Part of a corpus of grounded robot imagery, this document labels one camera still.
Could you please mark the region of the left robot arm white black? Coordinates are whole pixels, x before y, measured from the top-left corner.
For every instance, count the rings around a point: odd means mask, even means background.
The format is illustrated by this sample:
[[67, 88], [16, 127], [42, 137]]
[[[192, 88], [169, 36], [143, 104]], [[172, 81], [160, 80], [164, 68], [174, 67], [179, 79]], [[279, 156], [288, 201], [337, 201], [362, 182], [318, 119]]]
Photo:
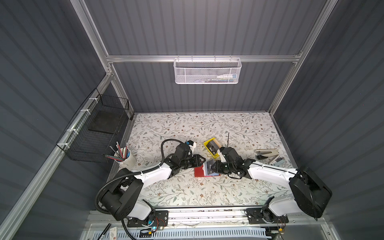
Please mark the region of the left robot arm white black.
[[152, 168], [132, 172], [121, 169], [95, 196], [97, 211], [112, 215], [115, 220], [134, 218], [146, 226], [155, 219], [155, 208], [139, 196], [144, 188], [177, 175], [180, 170], [201, 167], [206, 158], [194, 154], [196, 143], [167, 139], [161, 143], [161, 161]]

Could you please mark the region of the black VIP credit card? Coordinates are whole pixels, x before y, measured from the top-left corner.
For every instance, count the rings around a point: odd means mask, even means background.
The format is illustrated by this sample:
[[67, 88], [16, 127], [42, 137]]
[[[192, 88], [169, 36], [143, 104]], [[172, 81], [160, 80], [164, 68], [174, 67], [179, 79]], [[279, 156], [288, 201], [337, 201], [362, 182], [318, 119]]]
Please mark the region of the black VIP credit card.
[[217, 177], [217, 176], [220, 176], [219, 173], [216, 173], [215, 172], [215, 163], [217, 161], [216, 160], [209, 160], [207, 162], [205, 162], [205, 176], [206, 177]]

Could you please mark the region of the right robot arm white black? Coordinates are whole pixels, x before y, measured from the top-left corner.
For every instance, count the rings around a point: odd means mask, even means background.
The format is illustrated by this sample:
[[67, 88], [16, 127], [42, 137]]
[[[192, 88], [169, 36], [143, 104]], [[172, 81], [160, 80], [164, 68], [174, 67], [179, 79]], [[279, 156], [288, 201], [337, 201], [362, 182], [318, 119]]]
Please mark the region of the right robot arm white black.
[[266, 223], [284, 215], [304, 213], [318, 219], [322, 217], [333, 193], [310, 168], [287, 169], [266, 165], [254, 159], [242, 159], [234, 148], [220, 148], [220, 160], [211, 170], [232, 179], [263, 180], [290, 189], [291, 193], [270, 197], [261, 209]]

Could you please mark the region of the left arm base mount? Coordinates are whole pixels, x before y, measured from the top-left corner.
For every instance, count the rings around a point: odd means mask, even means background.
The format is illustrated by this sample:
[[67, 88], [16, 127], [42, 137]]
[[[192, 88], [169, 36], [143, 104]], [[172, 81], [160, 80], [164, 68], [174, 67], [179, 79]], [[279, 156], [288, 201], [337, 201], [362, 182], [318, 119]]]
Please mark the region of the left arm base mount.
[[141, 227], [166, 227], [169, 220], [169, 211], [155, 210], [153, 213], [144, 219], [139, 220], [138, 218], [128, 217], [127, 227], [129, 228], [141, 228]]

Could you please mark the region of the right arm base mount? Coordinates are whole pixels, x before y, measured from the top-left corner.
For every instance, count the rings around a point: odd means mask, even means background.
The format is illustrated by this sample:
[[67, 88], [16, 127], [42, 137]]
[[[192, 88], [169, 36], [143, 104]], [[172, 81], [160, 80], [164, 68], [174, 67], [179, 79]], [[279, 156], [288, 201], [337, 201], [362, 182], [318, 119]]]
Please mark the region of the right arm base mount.
[[287, 224], [289, 222], [288, 216], [276, 216], [270, 210], [263, 210], [262, 208], [247, 208], [244, 210], [249, 224]]

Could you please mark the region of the yellow plastic card tray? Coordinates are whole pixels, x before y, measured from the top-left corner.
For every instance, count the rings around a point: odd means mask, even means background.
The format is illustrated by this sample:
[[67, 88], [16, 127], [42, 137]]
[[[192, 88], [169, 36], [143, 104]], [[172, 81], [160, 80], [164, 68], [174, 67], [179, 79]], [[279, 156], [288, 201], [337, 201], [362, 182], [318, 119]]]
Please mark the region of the yellow plastic card tray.
[[219, 157], [218, 151], [220, 150], [222, 145], [216, 138], [212, 138], [204, 142], [204, 146], [214, 159], [217, 159]]

